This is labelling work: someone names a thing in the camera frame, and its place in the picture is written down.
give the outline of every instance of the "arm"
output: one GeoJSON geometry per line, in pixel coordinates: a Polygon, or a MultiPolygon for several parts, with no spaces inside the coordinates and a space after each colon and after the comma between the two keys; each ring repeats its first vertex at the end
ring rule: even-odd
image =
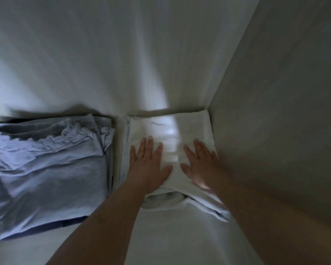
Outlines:
{"type": "Polygon", "coordinates": [[[169,176],[159,171],[163,146],[152,156],[153,140],[130,151],[127,181],[106,199],[59,247],[47,265],[124,264],[134,222],[145,195],[169,176]]]}
{"type": "Polygon", "coordinates": [[[197,156],[184,150],[185,174],[211,189],[237,220],[265,264],[331,264],[331,228],[309,215],[228,176],[215,152],[194,142],[197,156]]]}

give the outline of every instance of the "forearm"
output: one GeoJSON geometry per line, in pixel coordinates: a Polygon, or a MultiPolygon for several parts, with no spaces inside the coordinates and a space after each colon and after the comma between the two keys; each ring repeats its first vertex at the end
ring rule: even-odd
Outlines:
{"type": "Polygon", "coordinates": [[[60,246],[47,265],[123,264],[146,190],[124,183],[60,246]]]}
{"type": "Polygon", "coordinates": [[[266,264],[331,264],[331,229],[222,174],[207,182],[266,264]]]}

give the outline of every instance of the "finger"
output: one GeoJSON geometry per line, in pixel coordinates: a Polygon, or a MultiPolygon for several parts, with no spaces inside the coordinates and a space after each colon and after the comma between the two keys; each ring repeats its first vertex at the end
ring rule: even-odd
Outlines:
{"type": "Polygon", "coordinates": [[[172,165],[168,165],[166,168],[164,168],[161,172],[160,172],[160,177],[161,177],[161,184],[169,177],[171,171],[173,169],[172,165]]]}
{"type": "Polygon", "coordinates": [[[205,143],[200,142],[200,145],[201,145],[202,149],[204,150],[205,156],[206,156],[207,158],[212,158],[209,149],[205,146],[205,143]]]}
{"type": "Polygon", "coordinates": [[[214,160],[218,160],[218,157],[217,157],[215,151],[213,151],[213,152],[211,153],[211,155],[212,155],[212,158],[213,158],[214,160]]]}
{"type": "Polygon", "coordinates": [[[206,156],[204,149],[202,148],[200,142],[197,139],[194,140],[194,146],[195,146],[195,151],[196,151],[197,157],[199,159],[204,159],[206,156]]]}
{"type": "Polygon", "coordinates": [[[139,147],[139,151],[137,152],[137,158],[141,158],[145,154],[145,145],[146,145],[146,139],[143,138],[139,147]]]}
{"type": "Polygon", "coordinates": [[[192,178],[192,169],[189,165],[182,163],[180,167],[189,178],[192,178]]]}
{"type": "Polygon", "coordinates": [[[157,150],[154,152],[154,155],[152,157],[152,160],[156,160],[157,162],[161,162],[161,157],[162,157],[162,151],[163,151],[163,143],[159,143],[159,146],[157,150]]]}
{"type": "Polygon", "coordinates": [[[145,149],[144,159],[149,160],[152,158],[152,150],[153,150],[153,138],[152,136],[149,136],[148,143],[145,149]]]}
{"type": "Polygon", "coordinates": [[[130,147],[130,167],[131,165],[136,162],[136,153],[135,153],[135,147],[131,146],[130,147]]]}
{"type": "Polygon", "coordinates": [[[185,151],[186,156],[188,157],[191,165],[198,160],[196,155],[189,149],[188,146],[184,145],[184,151],[185,151]]]}

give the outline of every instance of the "hand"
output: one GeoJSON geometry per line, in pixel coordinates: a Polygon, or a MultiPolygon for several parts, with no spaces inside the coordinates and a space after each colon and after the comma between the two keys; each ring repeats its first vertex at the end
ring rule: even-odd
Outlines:
{"type": "Polygon", "coordinates": [[[167,166],[159,171],[163,144],[161,143],[152,156],[153,139],[150,136],[146,145],[146,139],[143,138],[137,155],[135,147],[130,148],[130,166],[127,176],[127,183],[131,183],[141,188],[145,188],[146,193],[157,189],[170,175],[172,166],[167,166]]]}
{"type": "Polygon", "coordinates": [[[196,155],[185,145],[184,151],[189,158],[191,167],[187,164],[180,164],[184,173],[192,179],[192,182],[203,189],[209,189],[207,179],[214,175],[223,174],[223,168],[216,153],[207,149],[203,142],[194,140],[196,155]]]}

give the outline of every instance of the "folded white shirt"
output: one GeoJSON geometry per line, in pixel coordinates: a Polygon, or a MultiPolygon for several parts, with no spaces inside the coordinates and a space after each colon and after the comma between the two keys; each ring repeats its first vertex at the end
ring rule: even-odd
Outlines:
{"type": "Polygon", "coordinates": [[[128,117],[124,133],[124,149],[120,180],[126,180],[129,170],[129,149],[136,151],[143,137],[152,136],[153,151],[163,142],[161,169],[172,164],[169,178],[154,192],[147,195],[142,207],[149,210],[167,210],[184,203],[192,203],[200,210],[228,221],[229,212],[216,195],[193,184],[180,167],[180,163],[190,165],[183,146],[195,152],[193,141],[203,141],[210,151],[215,151],[210,117],[207,110],[194,113],[177,113],[151,118],[128,117]]]}

